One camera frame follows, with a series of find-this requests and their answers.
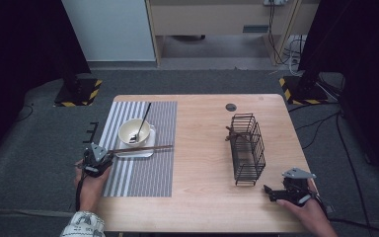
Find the black stand with striped base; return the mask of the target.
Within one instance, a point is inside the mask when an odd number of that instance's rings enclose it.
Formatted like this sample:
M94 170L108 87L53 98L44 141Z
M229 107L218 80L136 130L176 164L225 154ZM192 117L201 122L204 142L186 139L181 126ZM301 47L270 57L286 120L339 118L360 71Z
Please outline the black stand with striped base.
M59 90L54 105L56 107L90 106L93 104L102 80L96 78L79 79L72 69L60 64L57 70L63 79L63 85Z
M290 105L324 104L328 101L328 96L317 85L318 79L317 69L307 69L301 76L283 76L279 79L279 83Z

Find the square white plate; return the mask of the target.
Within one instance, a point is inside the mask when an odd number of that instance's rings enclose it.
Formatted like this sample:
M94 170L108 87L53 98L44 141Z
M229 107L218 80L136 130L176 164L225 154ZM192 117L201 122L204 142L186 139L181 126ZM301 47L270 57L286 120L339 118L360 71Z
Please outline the square white plate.
M150 134L148 138L143 142L143 147L154 146L155 142L156 142L156 128L154 125L151 125ZM118 139L115 148L125 149L125 148L128 148L128 145L126 145L120 139ZM116 153L116 156L120 158L148 158L152 156L153 153L154 153L153 149L148 149L148 150L138 150L138 151L130 151L130 152L124 152L124 153Z

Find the cream bowl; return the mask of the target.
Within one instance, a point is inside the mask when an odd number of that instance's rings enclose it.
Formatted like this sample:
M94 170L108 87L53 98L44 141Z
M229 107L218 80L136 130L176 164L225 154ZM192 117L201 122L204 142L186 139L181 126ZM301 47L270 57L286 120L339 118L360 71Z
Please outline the cream bowl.
M118 130L118 138L128 147L140 147L150 134L150 124L145 121L137 143L130 143L129 139L138 131L142 118L132 118L124 122Z

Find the black-handled spoon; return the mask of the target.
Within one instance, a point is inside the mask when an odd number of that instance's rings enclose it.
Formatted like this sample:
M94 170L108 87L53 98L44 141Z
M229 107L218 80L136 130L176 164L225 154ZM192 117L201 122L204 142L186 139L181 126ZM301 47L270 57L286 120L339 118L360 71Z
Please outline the black-handled spoon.
M143 119L142 119L142 122L141 122L141 124L140 124L140 126L139 126L139 129L138 129L138 131L129 139L129 142L130 143L137 143L138 141L139 141L139 135L140 135L140 132L141 132L141 129L142 129L142 127L143 127L143 124L145 123L145 121L146 121L146 118L147 118L147 116L148 116L148 113L149 113L149 111L150 111L150 108L151 108L151 105L152 105L152 103L149 103L149 105L148 105L148 107L147 107L147 110L146 110L146 112L145 112L145 114L144 114L144 117L143 117Z

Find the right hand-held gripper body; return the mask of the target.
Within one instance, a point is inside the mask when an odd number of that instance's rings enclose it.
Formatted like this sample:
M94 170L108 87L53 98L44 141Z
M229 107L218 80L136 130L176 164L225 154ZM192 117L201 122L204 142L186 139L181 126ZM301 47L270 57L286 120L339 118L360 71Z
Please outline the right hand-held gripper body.
M285 193L283 199L297 206L303 206L307 200L315 198L316 192L309 189L308 181L315 179L316 175L300 168L294 167L282 173Z

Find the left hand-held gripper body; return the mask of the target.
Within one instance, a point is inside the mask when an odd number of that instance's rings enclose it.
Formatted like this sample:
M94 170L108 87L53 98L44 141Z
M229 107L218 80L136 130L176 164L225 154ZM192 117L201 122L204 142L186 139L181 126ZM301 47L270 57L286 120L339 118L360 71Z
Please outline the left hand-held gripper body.
M84 152L83 172L93 178L102 176L109 167L108 150L92 142Z

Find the beige desk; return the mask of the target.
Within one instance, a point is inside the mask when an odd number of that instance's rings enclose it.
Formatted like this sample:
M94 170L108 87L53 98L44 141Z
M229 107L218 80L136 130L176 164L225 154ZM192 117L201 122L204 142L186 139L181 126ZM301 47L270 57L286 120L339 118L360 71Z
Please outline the beige desk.
M165 36L243 35L244 25L269 25L264 36L271 63L282 61L292 36L309 33L321 0L145 0L155 56L161 59Z

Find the person's left hand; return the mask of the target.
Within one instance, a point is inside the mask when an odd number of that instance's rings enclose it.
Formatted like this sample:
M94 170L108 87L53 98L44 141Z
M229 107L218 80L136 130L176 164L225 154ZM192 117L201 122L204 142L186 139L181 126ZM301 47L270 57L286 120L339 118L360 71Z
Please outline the person's left hand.
M103 187L109 177L112 167L108 167L103 175L98 178L87 177L82 183L80 197L77 203L77 211L96 212Z

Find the person's right hand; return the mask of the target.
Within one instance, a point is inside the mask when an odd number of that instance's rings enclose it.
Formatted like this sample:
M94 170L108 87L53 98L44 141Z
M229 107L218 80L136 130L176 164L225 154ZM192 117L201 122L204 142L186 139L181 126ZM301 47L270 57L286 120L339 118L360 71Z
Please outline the person's right hand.
M293 213L310 232L322 231L331 226L320 205L313 198L307 200L302 207L284 199L278 199L276 203Z

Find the black wire basket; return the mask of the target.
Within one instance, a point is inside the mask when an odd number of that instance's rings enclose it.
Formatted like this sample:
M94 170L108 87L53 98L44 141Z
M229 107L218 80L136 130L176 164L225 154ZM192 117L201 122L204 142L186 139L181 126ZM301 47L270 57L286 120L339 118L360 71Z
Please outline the black wire basket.
M229 125L244 137L230 140L235 184L256 184L265 168L265 146L253 114L234 114Z

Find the white cabinet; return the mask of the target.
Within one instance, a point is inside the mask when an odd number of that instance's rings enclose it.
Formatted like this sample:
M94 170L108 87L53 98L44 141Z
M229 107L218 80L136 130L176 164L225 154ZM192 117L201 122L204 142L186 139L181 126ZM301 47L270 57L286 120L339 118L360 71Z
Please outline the white cabinet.
M62 0L88 61L154 61L145 0Z

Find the grey striped placemat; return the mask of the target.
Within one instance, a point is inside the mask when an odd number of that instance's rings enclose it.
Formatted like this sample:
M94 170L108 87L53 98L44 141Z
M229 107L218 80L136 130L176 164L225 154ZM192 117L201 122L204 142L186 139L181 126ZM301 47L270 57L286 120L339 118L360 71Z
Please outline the grey striped placemat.
M99 145L116 149L118 130L129 119L142 119L148 102L113 102ZM174 145L178 103L153 102L146 120L156 128L154 146ZM109 179L103 190L105 198L162 197L172 195L174 149L156 149L148 158L114 156Z

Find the grey vent grille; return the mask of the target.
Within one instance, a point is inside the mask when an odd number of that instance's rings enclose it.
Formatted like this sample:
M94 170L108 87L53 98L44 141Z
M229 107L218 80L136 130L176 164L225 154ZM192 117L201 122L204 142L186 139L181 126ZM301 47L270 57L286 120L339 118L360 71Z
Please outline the grey vent grille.
M269 25L244 25L244 34L266 34L268 32Z

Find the black curtain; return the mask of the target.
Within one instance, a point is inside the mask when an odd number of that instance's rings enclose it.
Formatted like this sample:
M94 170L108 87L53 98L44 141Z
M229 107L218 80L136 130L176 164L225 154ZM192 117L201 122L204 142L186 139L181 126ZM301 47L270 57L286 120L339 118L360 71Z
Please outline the black curtain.
M0 142L27 92L61 77L56 60L90 71L62 0L0 0Z
M379 164L379 0L321 0L299 68L344 77L342 107Z

